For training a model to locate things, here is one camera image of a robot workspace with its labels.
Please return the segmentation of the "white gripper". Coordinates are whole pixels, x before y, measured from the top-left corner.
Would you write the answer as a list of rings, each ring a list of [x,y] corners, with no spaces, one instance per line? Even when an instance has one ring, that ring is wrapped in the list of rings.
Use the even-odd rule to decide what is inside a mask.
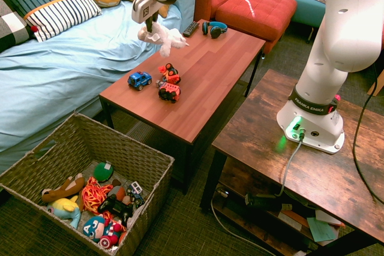
[[[146,23],[149,33],[152,32],[152,24],[158,20],[158,12],[164,4],[156,0],[134,0],[131,17],[137,23]]]

